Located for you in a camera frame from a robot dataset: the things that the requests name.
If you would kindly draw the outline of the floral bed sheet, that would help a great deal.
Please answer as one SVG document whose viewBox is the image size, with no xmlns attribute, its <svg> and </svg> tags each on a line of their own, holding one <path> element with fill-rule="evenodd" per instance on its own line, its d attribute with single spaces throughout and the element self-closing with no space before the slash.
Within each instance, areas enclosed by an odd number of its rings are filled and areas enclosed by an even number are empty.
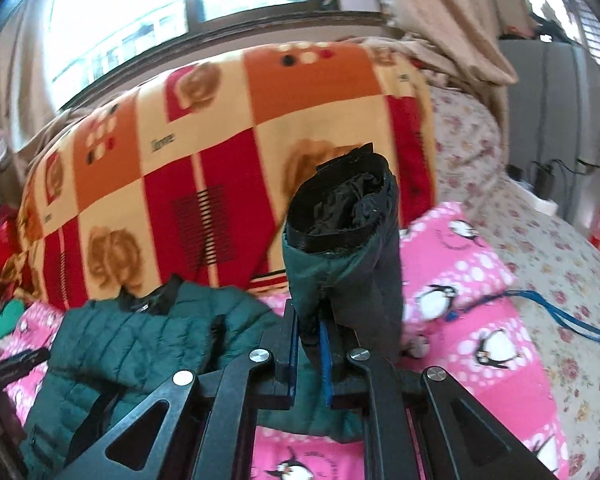
<svg viewBox="0 0 600 480">
<path fill-rule="evenodd" d="M 600 328 L 600 252 L 573 226 L 534 210 L 507 177 L 498 123 L 479 100 L 432 87 L 437 199 L 454 200 L 516 275 L 554 306 Z M 559 326 L 540 306 L 514 304 L 539 350 L 568 443 L 573 479 L 600 473 L 600 344 Z"/>
</svg>

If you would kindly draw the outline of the window frame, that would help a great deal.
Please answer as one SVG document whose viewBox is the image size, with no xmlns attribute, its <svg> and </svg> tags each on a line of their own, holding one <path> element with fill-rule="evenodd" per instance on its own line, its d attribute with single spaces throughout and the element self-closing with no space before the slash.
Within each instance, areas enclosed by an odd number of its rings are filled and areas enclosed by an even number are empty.
<svg viewBox="0 0 600 480">
<path fill-rule="evenodd" d="M 56 106 L 147 50 L 269 15 L 373 12 L 378 0 L 52 0 L 46 77 Z"/>
</svg>

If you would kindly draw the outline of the beige curtain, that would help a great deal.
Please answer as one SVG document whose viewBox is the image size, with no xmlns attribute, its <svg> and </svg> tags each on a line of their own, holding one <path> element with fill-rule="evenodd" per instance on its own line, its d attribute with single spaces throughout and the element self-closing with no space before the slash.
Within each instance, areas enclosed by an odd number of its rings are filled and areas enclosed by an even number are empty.
<svg viewBox="0 0 600 480">
<path fill-rule="evenodd" d="M 385 0 L 404 41 L 422 62 L 472 86 L 518 81 L 498 47 L 488 0 Z"/>
</svg>

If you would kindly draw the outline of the pink penguin quilt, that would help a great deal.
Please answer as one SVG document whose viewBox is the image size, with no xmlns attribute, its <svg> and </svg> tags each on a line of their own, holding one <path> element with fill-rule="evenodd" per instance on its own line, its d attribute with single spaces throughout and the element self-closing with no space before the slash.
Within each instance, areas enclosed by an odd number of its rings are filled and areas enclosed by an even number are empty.
<svg viewBox="0 0 600 480">
<path fill-rule="evenodd" d="M 467 222 L 462 206 L 444 202 L 401 234 L 403 266 L 403 361 L 411 370 L 442 366 L 492 412 L 557 477 L 568 479 L 568 446 L 550 382 L 526 326 L 507 298 L 469 307 L 504 292 L 516 280 L 493 249 Z M 63 310 L 31 302 L 12 334 L 0 343 L 1 359 L 23 350 L 50 348 Z M 24 425 L 47 372 L 46 363 L 6 386 Z M 282 479 L 363 479 L 362 444 L 329 443 L 299 431 L 257 431 L 255 479 L 276 479 L 283 470 L 283 444 L 300 451 L 304 466 L 290 466 Z"/>
</svg>

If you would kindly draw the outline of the red orange rose blanket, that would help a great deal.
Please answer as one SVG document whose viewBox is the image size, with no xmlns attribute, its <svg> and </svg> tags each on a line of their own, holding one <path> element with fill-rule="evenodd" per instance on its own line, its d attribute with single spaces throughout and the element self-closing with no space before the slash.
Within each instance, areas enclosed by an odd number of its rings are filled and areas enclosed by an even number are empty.
<svg viewBox="0 0 600 480">
<path fill-rule="evenodd" d="M 0 280 L 59 309 L 120 289 L 143 296 L 172 274 L 242 289 L 280 283 L 294 192 L 364 144 L 396 176 L 402 222 L 432 206 L 429 89 L 404 53 L 291 42 L 170 70 L 46 148 Z"/>
</svg>

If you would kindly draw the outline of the red clothes pile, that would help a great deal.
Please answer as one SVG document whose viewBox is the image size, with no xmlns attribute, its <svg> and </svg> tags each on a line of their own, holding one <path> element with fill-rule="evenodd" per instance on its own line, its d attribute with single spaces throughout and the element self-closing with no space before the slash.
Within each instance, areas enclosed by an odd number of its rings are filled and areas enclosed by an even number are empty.
<svg viewBox="0 0 600 480">
<path fill-rule="evenodd" d="M 0 298 L 17 287 L 31 290 L 32 286 L 27 254 L 20 245 L 17 216 L 14 208 L 0 207 Z"/>
</svg>

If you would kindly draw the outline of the grey cabinet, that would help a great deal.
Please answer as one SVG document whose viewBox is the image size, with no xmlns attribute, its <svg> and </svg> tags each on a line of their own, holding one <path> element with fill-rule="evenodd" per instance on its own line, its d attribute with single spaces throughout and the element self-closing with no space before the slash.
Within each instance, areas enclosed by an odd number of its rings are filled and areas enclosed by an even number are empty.
<svg viewBox="0 0 600 480">
<path fill-rule="evenodd" d="M 509 162 L 530 183 L 549 166 L 558 216 L 587 233 L 600 212 L 600 66 L 577 44 L 504 39 L 500 48 L 518 75 Z"/>
</svg>

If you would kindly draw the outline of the dark green puffer jacket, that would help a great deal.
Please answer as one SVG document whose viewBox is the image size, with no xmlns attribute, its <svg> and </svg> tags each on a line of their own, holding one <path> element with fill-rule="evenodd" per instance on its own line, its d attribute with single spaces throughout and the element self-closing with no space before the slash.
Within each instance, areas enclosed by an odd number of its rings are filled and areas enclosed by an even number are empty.
<svg viewBox="0 0 600 480">
<path fill-rule="evenodd" d="M 398 356 L 398 186 L 387 159 L 364 145 L 319 166 L 294 194 L 283 252 L 303 344 L 299 392 L 291 410 L 264 411 L 259 422 L 290 434 L 358 441 L 358 414 L 325 404 L 317 322 L 328 301 L 364 348 Z M 68 311 L 24 425 L 29 477 L 55 477 L 174 373 L 222 370 L 279 324 L 248 292 L 180 278 L 144 298 L 123 293 Z"/>
</svg>

